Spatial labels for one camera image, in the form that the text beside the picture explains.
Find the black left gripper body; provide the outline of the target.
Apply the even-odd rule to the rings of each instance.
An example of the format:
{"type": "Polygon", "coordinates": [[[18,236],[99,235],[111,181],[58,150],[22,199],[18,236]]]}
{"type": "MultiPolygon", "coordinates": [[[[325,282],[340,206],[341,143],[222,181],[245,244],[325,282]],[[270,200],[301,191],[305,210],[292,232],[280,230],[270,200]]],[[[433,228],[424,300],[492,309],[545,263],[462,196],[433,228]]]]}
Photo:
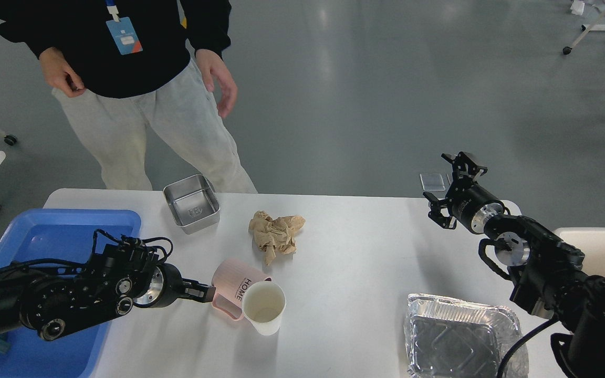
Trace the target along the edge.
{"type": "Polygon", "coordinates": [[[185,296],[180,271],[170,263],[158,264],[146,292],[134,299],[139,308],[166,307],[185,296]]]}

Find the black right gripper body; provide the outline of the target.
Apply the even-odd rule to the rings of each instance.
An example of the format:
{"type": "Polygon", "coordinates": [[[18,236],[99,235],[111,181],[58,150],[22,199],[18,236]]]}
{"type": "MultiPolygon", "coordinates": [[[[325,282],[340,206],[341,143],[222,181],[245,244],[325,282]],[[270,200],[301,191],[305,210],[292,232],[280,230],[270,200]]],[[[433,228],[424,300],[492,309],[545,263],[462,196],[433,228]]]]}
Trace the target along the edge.
{"type": "Polygon", "coordinates": [[[506,213],[504,203],[478,184],[452,184],[447,200],[449,214],[476,235],[484,234],[491,218],[506,213]]]}

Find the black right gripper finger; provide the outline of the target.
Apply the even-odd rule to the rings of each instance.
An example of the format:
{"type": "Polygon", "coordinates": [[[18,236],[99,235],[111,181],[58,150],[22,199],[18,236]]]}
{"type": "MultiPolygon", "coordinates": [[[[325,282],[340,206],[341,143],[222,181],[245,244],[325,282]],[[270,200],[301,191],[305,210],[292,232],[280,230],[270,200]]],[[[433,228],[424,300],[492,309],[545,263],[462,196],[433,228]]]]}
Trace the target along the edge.
{"type": "Polygon", "coordinates": [[[470,187],[486,191],[485,187],[478,184],[477,179],[485,175],[489,168],[480,165],[473,154],[468,152],[459,152],[456,155],[442,153],[441,157],[452,166],[452,180],[447,192],[460,191],[470,187]]]}
{"type": "Polygon", "coordinates": [[[423,196],[428,200],[428,217],[442,229],[456,229],[456,218],[453,215],[443,215],[442,211],[448,209],[452,203],[449,198],[439,199],[432,192],[423,192],[423,196]]]}

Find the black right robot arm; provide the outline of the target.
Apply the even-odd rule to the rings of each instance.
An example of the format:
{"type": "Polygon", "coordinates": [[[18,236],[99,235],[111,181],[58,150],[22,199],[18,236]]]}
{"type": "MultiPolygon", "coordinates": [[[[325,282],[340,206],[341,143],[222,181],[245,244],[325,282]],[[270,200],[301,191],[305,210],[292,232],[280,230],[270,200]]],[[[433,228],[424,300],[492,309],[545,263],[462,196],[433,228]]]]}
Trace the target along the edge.
{"type": "Polygon", "coordinates": [[[487,172],[466,152],[442,154],[452,166],[444,198],[424,192],[428,217],[443,229],[462,224],[480,235],[478,255],[499,277],[512,283],[510,299],[545,323],[522,337],[502,359],[509,359],[530,338],[555,323],[567,333],[553,333],[550,346],[568,377],[605,377],[605,277],[583,272],[585,254],[538,221],[512,215],[502,201],[480,186],[487,172]]]}

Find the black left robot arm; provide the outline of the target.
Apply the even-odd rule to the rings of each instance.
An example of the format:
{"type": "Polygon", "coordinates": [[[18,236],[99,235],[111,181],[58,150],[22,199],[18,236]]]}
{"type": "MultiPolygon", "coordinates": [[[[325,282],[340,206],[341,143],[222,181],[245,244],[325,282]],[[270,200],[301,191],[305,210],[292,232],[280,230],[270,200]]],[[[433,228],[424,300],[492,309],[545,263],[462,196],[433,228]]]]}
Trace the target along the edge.
{"type": "Polygon", "coordinates": [[[158,238],[122,235],[85,263],[44,258],[13,261],[0,268],[0,333],[20,327],[36,330],[45,341],[106,323],[133,308],[170,306],[175,300],[210,303],[216,288],[183,278],[168,263],[170,250],[158,238]]]}

